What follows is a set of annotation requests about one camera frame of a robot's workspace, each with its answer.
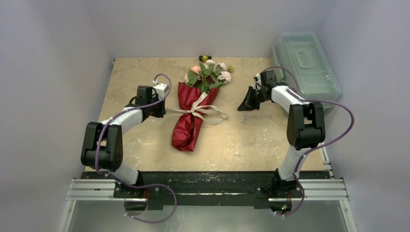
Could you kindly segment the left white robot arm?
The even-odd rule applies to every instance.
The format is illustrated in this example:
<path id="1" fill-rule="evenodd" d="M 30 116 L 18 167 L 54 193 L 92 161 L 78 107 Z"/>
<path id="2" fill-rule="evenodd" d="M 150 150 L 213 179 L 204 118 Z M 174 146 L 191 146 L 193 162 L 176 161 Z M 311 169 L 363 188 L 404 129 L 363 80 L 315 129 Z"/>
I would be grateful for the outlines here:
<path id="1" fill-rule="evenodd" d="M 169 92 L 168 84 L 138 86 L 136 95 L 120 113 L 101 122 L 89 122 L 80 157 L 82 165 L 113 177 L 131 197 L 140 197 L 144 193 L 143 177 L 123 159 L 123 135 L 150 116 L 163 117 Z"/>

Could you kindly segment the peach flower stem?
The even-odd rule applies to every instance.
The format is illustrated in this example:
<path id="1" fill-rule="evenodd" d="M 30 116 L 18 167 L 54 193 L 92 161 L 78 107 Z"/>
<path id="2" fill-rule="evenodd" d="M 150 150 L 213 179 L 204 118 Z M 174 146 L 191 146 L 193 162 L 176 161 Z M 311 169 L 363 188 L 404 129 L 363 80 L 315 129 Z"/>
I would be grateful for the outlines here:
<path id="1" fill-rule="evenodd" d="M 188 73 L 183 77 L 183 82 L 189 87 L 193 87 L 198 81 L 202 79 L 200 72 L 201 67 L 196 65 L 189 68 Z"/>

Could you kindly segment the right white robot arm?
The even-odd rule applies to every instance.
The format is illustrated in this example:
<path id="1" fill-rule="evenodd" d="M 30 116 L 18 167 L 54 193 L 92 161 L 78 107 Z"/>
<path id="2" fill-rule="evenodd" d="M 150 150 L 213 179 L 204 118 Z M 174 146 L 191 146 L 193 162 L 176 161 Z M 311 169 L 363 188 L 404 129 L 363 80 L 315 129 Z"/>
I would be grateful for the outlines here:
<path id="1" fill-rule="evenodd" d="M 271 101 L 288 113 L 287 154 L 275 170 L 271 183 L 262 188 L 266 193 L 282 197 L 298 187 L 298 177 L 306 160 L 306 152 L 325 140 L 323 105 L 299 96 L 287 84 L 279 82 L 274 71 L 263 71 L 253 79 L 254 86 L 248 87 L 238 111 L 259 110 L 261 103 Z"/>

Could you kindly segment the white flower stem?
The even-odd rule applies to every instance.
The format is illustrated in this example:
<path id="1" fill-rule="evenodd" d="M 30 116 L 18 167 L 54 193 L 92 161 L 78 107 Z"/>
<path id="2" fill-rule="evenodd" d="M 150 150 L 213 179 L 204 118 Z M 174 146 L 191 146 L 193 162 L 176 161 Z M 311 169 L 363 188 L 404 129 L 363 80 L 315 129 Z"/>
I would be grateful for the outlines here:
<path id="1" fill-rule="evenodd" d="M 211 59 L 206 60 L 205 62 L 200 62 L 200 85 L 199 88 L 202 92 L 209 92 L 211 88 L 214 87 L 214 78 L 213 78 L 213 72 L 214 72 L 214 67 L 215 67 L 215 62 Z"/>

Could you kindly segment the cream ribbon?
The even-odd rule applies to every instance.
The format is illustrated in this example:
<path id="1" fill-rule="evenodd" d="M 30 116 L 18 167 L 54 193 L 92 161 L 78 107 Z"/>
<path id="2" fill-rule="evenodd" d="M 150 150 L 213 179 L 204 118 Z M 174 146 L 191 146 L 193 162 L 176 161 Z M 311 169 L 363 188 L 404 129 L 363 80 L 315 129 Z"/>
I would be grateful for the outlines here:
<path id="1" fill-rule="evenodd" d="M 166 108 L 166 111 L 178 114 L 189 114 L 201 119 L 207 124 L 217 125 L 223 123 L 223 121 L 228 119 L 228 116 L 222 110 L 213 105 L 200 105 L 207 96 L 208 94 L 203 92 L 189 110 Z"/>

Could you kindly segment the pale pink flower stem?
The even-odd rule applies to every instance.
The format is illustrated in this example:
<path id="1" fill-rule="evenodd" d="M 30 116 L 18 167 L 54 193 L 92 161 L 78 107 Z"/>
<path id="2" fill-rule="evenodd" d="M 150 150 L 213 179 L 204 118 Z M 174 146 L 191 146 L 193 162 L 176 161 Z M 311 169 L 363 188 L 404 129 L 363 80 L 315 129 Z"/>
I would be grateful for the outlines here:
<path id="1" fill-rule="evenodd" d="M 213 70 L 214 86 L 221 87 L 229 84 L 232 80 L 233 71 L 233 66 L 227 66 L 225 63 L 217 63 Z"/>

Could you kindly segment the dark red wrapping paper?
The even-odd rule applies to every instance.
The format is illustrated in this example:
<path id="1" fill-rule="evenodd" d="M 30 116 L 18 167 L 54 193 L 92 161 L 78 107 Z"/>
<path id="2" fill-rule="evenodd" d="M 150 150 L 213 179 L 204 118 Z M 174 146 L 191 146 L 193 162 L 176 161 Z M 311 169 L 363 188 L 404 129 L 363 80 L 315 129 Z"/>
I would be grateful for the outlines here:
<path id="1" fill-rule="evenodd" d="M 179 109 L 190 110 L 203 92 L 196 87 L 178 83 Z M 171 145 L 179 151 L 192 152 L 195 148 L 203 120 L 191 113 L 183 113 L 174 126 Z"/>

